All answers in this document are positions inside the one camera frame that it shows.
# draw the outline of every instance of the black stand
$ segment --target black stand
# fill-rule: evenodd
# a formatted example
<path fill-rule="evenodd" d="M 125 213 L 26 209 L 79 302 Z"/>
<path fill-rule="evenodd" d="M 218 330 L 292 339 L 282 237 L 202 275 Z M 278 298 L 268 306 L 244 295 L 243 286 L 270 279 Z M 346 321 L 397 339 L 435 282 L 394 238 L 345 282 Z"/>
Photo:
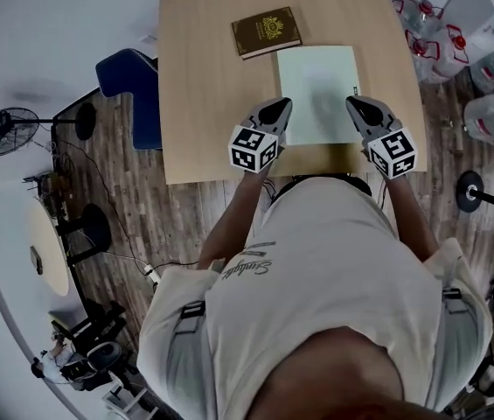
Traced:
<path fill-rule="evenodd" d="M 456 183 L 456 204 L 463 212 L 472 213 L 482 201 L 494 205 L 494 196 L 484 192 L 484 182 L 479 174 L 465 172 Z"/>
<path fill-rule="evenodd" d="M 83 103 L 78 109 L 78 113 L 75 116 L 75 120 L 34 120 L 34 121 L 12 121 L 13 124 L 74 124 L 75 133 L 79 140 L 88 140 L 93 135 L 95 130 L 95 107 L 90 102 Z"/>
<path fill-rule="evenodd" d="M 56 227 L 59 236 L 71 234 L 76 230 L 83 230 L 92 247 L 78 255 L 68 257 L 68 266 L 100 254 L 100 252 L 106 252 L 110 248 L 112 239 L 108 220 L 103 211 L 96 205 L 86 205 L 81 217 L 77 220 L 62 222 Z"/>

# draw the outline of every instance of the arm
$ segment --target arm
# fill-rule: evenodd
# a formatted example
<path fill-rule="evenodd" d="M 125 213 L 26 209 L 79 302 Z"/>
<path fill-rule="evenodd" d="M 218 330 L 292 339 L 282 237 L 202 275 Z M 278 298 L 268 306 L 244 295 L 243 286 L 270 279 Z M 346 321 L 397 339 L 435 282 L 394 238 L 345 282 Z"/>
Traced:
<path fill-rule="evenodd" d="M 205 240 L 198 269 L 206 270 L 214 260 L 222 258 L 228 262 L 244 249 L 269 169 L 267 166 L 258 174 L 245 173 L 231 204 Z"/>
<path fill-rule="evenodd" d="M 393 202 L 400 241 L 425 262 L 439 248 L 406 177 L 385 179 Z"/>
<path fill-rule="evenodd" d="M 60 334 L 56 339 L 56 345 L 50 351 L 50 354 L 53 358 L 56 358 L 59 354 L 62 353 L 62 350 L 64 350 L 64 336 Z"/>

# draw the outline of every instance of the black and white marker cube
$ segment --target black and white marker cube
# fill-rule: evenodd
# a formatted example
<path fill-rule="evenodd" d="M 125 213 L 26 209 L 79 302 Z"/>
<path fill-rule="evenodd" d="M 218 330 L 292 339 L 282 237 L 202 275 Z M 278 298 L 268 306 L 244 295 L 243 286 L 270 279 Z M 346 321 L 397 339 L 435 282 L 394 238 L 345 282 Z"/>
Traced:
<path fill-rule="evenodd" d="M 369 159 L 388 179 L 395 179 L 412 171 L 417 165 L 418 151 L 407 128 L 390 132 L 369 142 Z"/>
<path fill-rule="evenodd" d="M 231 165 L 249 172 L 260 172 L 277 157 L 279 137 L 235 126 L 229 141 L 229 161 Z"/>

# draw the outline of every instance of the standing fan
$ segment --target standing fan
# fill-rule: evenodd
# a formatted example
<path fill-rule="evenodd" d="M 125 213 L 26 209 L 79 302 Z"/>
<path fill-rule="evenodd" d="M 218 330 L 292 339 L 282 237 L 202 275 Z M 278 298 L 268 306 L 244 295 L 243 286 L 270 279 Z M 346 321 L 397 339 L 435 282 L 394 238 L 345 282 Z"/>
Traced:
<path fill-rule="evenodd" d="M 28 144 L 41 123 L 74 124 L 79 140 L 88 140 L 95 128 L 95 108 L 91 103 L 83 104 L 75 120 L 39 120 L 37 115 L 27 108 L 1 109 L 0 156 Z"/>

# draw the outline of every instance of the gold emblem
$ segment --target gold emblem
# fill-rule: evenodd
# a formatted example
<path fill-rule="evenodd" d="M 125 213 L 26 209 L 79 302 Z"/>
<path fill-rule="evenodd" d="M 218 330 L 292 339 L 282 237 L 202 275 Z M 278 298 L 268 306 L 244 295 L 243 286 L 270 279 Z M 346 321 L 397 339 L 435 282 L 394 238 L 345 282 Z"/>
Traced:
<path fill-rule="evenodd" d="M 282 34 L 280 30 L 283 28 L 283 23 L 278 20 L 278 17 L 265 17 L 262 23 L 268 39 L 275 39 Z"/>

